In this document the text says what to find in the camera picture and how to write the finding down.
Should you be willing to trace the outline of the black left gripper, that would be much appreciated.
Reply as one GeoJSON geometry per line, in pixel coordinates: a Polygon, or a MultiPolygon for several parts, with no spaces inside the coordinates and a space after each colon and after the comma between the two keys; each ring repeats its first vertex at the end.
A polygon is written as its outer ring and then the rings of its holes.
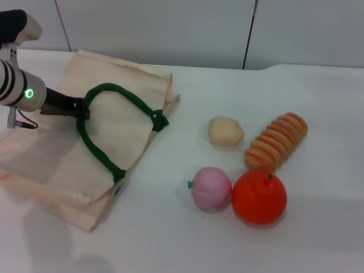
{"type": "Polygon", "coordinates": [[[89,118],[89,106],[85,98],[73,98],[47,88],[42,115],[62,115],[75,118],[89,118]]]}

